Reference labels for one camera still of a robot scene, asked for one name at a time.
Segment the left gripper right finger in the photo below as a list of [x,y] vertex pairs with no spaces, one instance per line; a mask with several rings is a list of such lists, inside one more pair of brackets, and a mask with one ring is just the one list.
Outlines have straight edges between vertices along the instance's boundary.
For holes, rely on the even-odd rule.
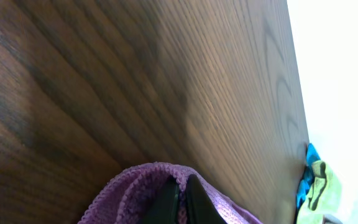
[[226,224],[195,174],[188,177],[185,197],[187,224]]

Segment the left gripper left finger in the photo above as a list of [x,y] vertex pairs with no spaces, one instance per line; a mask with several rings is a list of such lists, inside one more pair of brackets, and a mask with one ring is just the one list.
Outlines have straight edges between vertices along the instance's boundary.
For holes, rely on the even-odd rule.
[[179,184],[169,177],[157,192],[152,206],[138,224],[176,224],[179,204]]

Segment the purple microfiber cloth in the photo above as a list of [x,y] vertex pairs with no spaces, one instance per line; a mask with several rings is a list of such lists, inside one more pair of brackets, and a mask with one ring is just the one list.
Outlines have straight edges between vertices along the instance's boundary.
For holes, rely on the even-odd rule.
[[191,174],[199,178],[226,223],[260,223],[253,214],[207,183],[193,168],[167,162],[146,163],[123,170],[100,191],[79,222],[137,223],[152,205],[163,184],[172,177],[179,188],[179,205],[175,214],[179,223],[186,223],[185,190]]

